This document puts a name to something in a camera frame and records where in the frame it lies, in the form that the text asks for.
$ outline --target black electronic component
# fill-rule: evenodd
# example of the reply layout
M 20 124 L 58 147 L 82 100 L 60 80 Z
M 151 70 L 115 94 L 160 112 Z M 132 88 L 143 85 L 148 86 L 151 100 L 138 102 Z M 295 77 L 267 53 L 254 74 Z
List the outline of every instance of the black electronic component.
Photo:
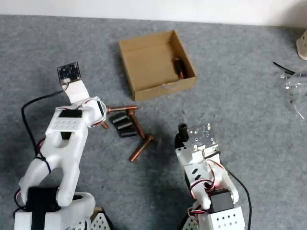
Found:
M 78 62 L 58 67 L 59 83 L 66 85 L 81 80 Z
M 118 113 L 118 114 L 115 114 L 114 116 L 112 116 L 110 119 L 111 119 L 112 124 L 115 124 L 115 123 L 122 121 L 122 120 L 125 120 L 127 118 L 128 117 L 127 117 L 126 113 Z
M 31 187 L 28 190 L 26 211 L 32 212 L 32 230 L 45 227 L 45 214 L 61 209 L 56 201 L 58 188 Z
M 123 128 L 119 130 L 118 132 L 121 138 L 133 137 L 133 136 L 138 135 L 136 128 L 133 126 L 128 127 L 128 128 Z
M 82 117 L 82 110 L 80 109 L 63 109 L 59 117 L 71 117 L 71 118 L 80 118 Z
M 127 128 L 127 127 L 132 126 L 132 124 L 133 123 L 130 119 L 124 119 L 124 120 L 121 120 L 121 121 L 115 123 L 115 126 L 116 126 L 117 130 L 121 130 L 123 128 Z
M 104 111 L 103 111 L 103 109 L 102 109 L 101 103 L 100 103 L 99 101 L 97 101 L 97 104 L 98 104 L 99 110 L 100 110 L 100 112 L 101 112 L 101 116 L 104 116 L 105 113 L 104 113 Z
M 210 212 L 221 212 L 234 208 L 234 203 L 231 198 L 230 191 L 228 189 L 218 189 L 208 192 L 208 196 L 211 200 Z
M 174 68 L 177 75 L 185 72 L 184 62 L 178 58 L 174 60 Z
M 180 123 L 178 125 L 178 131 L 179 135 L 181 137 L 181 141 L 186 142 L 189 140 L 189 135 L 188 135 L 188 126 L 185 123 Z

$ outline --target white perforated base plate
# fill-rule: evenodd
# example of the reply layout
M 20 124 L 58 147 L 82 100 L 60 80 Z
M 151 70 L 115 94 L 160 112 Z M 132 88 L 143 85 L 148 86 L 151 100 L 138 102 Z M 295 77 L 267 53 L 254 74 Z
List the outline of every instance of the white perforated base plate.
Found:
M 111 230 L 103 213 L 98 213 L 92 222 L 91 230 Z
M 196 221 L 189 217 L 184 224 L 182 230 L 198 230 Z

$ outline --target white wall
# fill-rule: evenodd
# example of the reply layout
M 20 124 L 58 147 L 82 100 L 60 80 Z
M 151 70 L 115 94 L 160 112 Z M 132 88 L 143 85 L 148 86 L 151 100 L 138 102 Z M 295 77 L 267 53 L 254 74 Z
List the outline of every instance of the white wall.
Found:
M 0 0 L 0 14 L 307 28 L 307 0 Z

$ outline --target small cylindrical object in box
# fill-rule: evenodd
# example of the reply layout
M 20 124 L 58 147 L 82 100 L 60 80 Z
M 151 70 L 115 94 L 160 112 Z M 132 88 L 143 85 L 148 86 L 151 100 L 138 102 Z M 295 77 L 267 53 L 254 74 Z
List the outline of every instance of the small cylindrical object in box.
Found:
M 133 137 L 136 136 L 137 134 L 138 132 L 136 131 L 136 128 L 133 126 L 119 130 L 119 136 L 121 138 Z
M 124 119 L 119 122 L 116 122 L 114 125 L 116 126 L 118 130 L 121 130 L 123 128 L 132 126 L 132 121 L 130 119 Z
M 112 124 L 127 119 L 126 113 L 118 113 L 111 117 Z

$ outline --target gray carpet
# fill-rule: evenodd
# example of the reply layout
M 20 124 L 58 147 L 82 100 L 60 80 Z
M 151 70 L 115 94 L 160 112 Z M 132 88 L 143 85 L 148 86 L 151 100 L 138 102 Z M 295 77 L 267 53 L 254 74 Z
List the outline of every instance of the gray carpet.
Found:
M 177 229 L 192 200 L 173 149 L 180 122 L 211 121 L 224 164 L 249 189 L 252 229 L 303 230 L 307 225 L 307 124 L 291 111 L 272 61 L 294 70 L 303 31 L 276 27 L 37 16 L 0 16 L 0 229 L 13 229 L 13 194 L 33 158 L 22 105 L 60 89 L 56 67 L 78 61 L 92 96 L 108 105 L 134 104 L 118 41 L 176 29 L 198 73 L 194 89 L 136 103 L 156 141 L 135 163 L 137 137 L 113 127 L 90 130 L 77 191 L 93 194 L 118 230 Z M 26 116 L 43 137 L 63 94 L 36 103 Z M 61 172 L 45 184 L 57 185 Z M 248 205 L 236 183 L 245 222 Z

